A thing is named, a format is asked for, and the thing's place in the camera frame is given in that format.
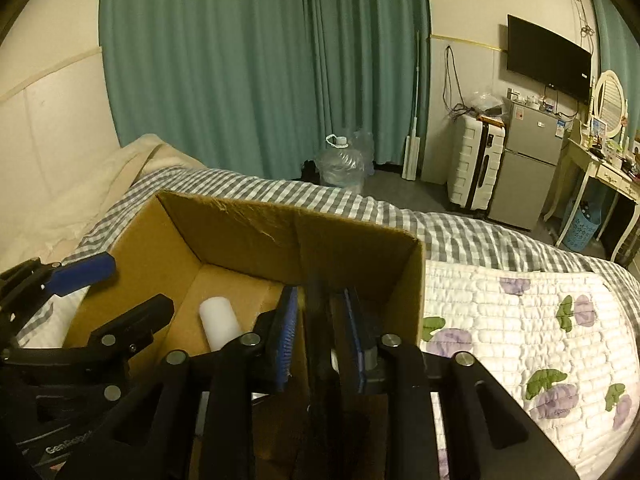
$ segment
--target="checkered bedsheet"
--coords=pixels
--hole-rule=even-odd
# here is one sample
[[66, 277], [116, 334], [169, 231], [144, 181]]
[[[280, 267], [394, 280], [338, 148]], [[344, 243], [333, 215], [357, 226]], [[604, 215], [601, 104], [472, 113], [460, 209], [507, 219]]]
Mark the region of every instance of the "checkered bedsheet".
[[[640, 283], [625, 269], [605, 260], [556, 249], [525, 234], [481, 220], [441, 213], [398, 209], [371, 197], [290, 180], [265, 180], [226, 170], [164, 168], [135, 183], [87, 234], [65, 262], [108, 250], [156, 191], [165, 189], [260, 202], [275, 202], [332, 213], [365, 222], [406, 229], [426, 243], [429, 260], [469, 264], [492, 269], [530, 272], [596, 272], [617, 295], [640, 334]], [[44, 323], [51, 312], [43, 307], [21, 336]]]

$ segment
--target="yellow trim strip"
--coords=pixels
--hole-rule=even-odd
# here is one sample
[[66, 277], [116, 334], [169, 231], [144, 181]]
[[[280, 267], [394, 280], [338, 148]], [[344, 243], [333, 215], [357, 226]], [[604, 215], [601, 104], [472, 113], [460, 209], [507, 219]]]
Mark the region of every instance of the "yellow trim strip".
[[25, 88], [27, 88], [27, 86], [35, 83], [36, 81], [38, 81], [39, 79], [42, 79], [43, 77], [49, 75], [49, 74], [53, 74], [54, 72], [57, 72], [58, 70], [63, 69], [66, 66], [69, 66], [75, 62], [81, 61], [89, 56], [93, 56], [94, 54], [98, 54], [99, 52], [102, 52], [102, 47], [101, 46], [96, 46], [90, 50], [87, 50], [85, 52], [83, 52], [82, 54], [77, 54], [76, 56], [72, 56], [69, 57], [67, 59], [63, 59], [62, 61], [57, 62], [55, 65], [50, 66], [49, 68], [46, 68], [44, 70], [40, 70], [39, 72], [36, 72], [35, 74], [33, 74], [32, 76], [28, 77], [27, 79], [25, 79], [24, 81], [22, 81], [21, 83], [18, 83], [16, 86], [14, 86], [13, 88], [11, 88], [10, 90], [8, 90], [7, 92], [5, 92], [3, 95], [0, 96], [0, 103], [3, 103], [4, 101], [7, 101], [8, 99], [10, 99], [11, 97], [13, 97], [14, 95], [16, 95], [17, 93], [21, 92], [22, 90], [24, 90]]
[[457, 43], [466, 43], [469, 45], [481, 46], [483, 48], [488, 48], [490, 50], [497, 50], [498, 52], [507, 52], [506, 50], [504, 50], [503, 48], [500, 48], [499, 46], [480, 43], [479, 41], [463, 40], [462, 38], [452, 38], [450, 36], [441, 36], [439, 34], [431, 34], [430, 38], [434, 40], [456, 41]]

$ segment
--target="cardboard box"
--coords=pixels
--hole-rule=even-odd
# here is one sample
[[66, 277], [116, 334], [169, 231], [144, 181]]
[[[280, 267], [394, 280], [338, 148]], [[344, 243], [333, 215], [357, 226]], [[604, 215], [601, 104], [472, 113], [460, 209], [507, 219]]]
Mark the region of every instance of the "cardboard box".
[[[258, 314], [276, 306], [283, 284], [303, 285], [306, 276], [335, 290], [355, 286], [385, 332], [420, 341], [424, 248], [400, 229], [294, 206], [160, 192], [110, 252], [117, 276], [89, 291], [65, 346], [85, 345], [95, 328], [164, 294], [174, 302], [174, 318], [130, 361], [133, 375], [174, 349], [209, 351], [198, 316], [203, 300], [229, 298], [242, 329], [250, 331]], [[272, 473], [292, 465], [305, 419], [302, 335], [299, 326], [286, 393], [254, 410], [256, 457], [273, 463]], [[380, 457], [364, 462], [380, 464]]]

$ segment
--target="blue trash can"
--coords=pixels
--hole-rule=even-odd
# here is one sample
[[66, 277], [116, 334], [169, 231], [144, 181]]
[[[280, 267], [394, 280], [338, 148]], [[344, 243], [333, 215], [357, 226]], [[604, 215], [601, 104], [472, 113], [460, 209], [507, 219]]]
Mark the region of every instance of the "blue trash can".
[[[562, 229], [564, 229], [564, 226], [569, 218], [569, 215], [571, 214], [571, 209], [574, 207], [574, 204], [575, 198], [572, 198], [566, 205], [564, 216], [562, 217], [560, 232], [562, 232]], [[569, 226], [569, 229], [564, 236], [564, 240], [562, 240], [562, 243], [566, 247], [568, 247], [572, 251], [575, 251], [576, 253], [579, 253], [587, 246], [589, 240], [591, 240], [595, 232], [598, 230], [598, 227], [600, 227], [600, 207], [595, 206], [595, 204], [593, 204], [592, 202], [588, 202], [588, 204], [589, 216], [591, 218], [587, 218], [585, 215], [583, 215], [582, 209], [579, 207], [578, 211], [575, 212], [574, 221]]]

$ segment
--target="white quilt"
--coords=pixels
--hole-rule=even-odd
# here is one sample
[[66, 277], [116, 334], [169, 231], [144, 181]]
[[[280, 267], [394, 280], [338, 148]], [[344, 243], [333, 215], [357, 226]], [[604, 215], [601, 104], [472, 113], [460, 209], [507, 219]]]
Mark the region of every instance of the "white quilt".
[[427, 261], [423, 325], [423, 351], [473, 353], [582, 480], [612, 462], [638, 411], [640, 363], [631, 324], [597, 274]]

